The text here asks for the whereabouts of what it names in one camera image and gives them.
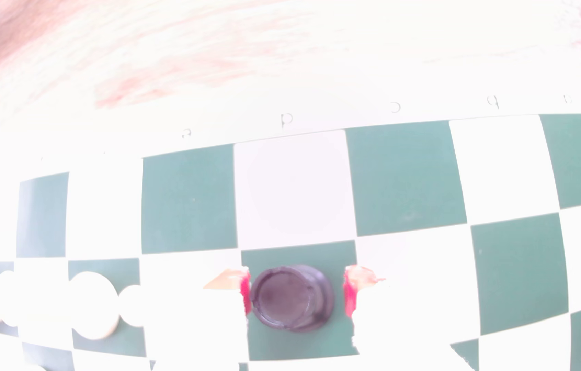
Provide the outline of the white gripper finger with red pad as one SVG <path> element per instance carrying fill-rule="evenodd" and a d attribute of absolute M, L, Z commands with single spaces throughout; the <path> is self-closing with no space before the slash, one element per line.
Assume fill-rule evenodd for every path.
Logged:
<path fill-rule="evenodd" d="M 343 289 L 362 370 L 471 369 L 414 290 L 361 265 L 345 266 Z"/>
<path fill-rule="evenodd" d="M 239 370 L 248 330 L 250 272 L 230 267 L 200 289 L 154 301 L 162 346 L 154 370 Z"/>

